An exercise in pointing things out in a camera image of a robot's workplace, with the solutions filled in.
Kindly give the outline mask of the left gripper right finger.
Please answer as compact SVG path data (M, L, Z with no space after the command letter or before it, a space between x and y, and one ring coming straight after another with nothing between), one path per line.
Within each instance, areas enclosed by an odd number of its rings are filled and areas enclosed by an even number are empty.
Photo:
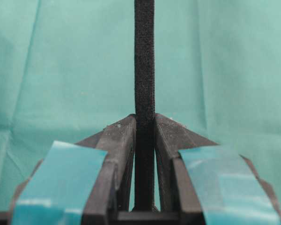
M231 147L155 116L155 150L163 211L187 225L280 225L272 186Z

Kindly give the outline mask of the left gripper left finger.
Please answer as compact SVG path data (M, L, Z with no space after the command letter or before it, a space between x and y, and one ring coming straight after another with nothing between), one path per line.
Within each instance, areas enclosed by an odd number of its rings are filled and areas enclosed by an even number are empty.
M136 119L129 115L76 144L55 141L10 207L11 225L98 225L108 223L117 192L127 182Z

